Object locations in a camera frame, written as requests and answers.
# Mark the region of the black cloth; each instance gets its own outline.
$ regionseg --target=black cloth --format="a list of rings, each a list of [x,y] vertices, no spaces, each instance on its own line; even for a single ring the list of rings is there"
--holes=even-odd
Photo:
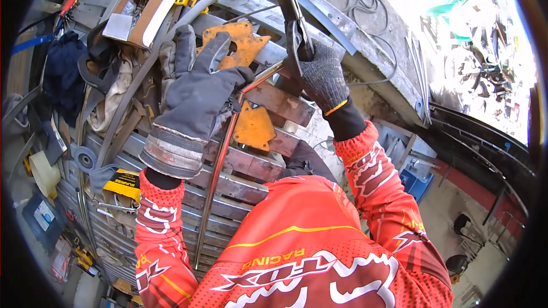
[[[87,53],[78,34],[69,31],[51,42],[44,70],[44,93],[49,103],[63,116],[69,126],[76,119],[84,103],[85,83],[78,71],[78,58]]]
[[[348,102],[341,108],[324,117],[333,131],[333,139],[344,141],[353,139],[366,129],[367,124],[363,120],[358,108],[354,106],[352,98],[348,97]]]
[[[278,179],[298,175],[318,175],[337,183],[337,180],[322,158],[304,140],[299,140],[291,157],[284,156],[283,159],[285,161],[285,169]]]

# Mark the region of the gray welding glove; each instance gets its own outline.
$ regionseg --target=gray welding glove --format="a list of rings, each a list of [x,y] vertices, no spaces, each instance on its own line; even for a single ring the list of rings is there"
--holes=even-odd
[[[300,62],[303,79],[299,82],[327,117],[347,102],[350,93],[335,51],[317,40],[312,40],[312,44],[314,59]]]
[[[169,81],[166,70],[170,68],[164,64],[162,111],[139,158],[159,173],[189,179],[202,169],[203,149],[215,130],[241,110],[230,94],[254,75],[248,67],[217,70],[229,51],[229,33],[217,33],[197,57],[196,35],[190,25],[177,30],[176,40],[171,61],[175,80]]]

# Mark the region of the tape roll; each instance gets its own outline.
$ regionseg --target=tape roll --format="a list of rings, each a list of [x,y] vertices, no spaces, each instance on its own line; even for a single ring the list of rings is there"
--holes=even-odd
[[[88,147],[77,147],[72,158],[76,161],[78,168],[86,174],[89,174],[97,165],[97,156]]]
[[[61,179],[61,173],[57,164],[53,164],[53,167],[49,165],[44,150],[30,156],[29,163],[31,165],[32,176],[40,192],[46,197],[49,196]]]

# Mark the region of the red racing jersey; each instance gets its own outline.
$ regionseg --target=red racing jersey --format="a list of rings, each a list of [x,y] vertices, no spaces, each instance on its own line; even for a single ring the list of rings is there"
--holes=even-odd
[[[366,123],[353,139],[334,141],[355,206],[324,177],[269,183],[201,282],[183,242],[183,183],[162,190],[143,169],[135,274],[145,307],[450,307],[445,264]]]

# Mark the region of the blue strap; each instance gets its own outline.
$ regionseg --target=blue strap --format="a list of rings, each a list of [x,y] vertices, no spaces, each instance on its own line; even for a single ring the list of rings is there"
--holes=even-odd
[[[37,38],[33,38],[31,40],[28,40],[28,41],[24,41],[23,43],[19,43],[19,44],[15,45],[13,47],[13,49],[11,51],[11,55],[13,56],[13,55],[17,54],[20,51],[23,51],[27,48],[36,46],[38,44],[49,42],[52,39],[53,39],[53,34],[49,34],[49,35],[44,35],[44,36],[40,36],[40,37],[37,37]]]

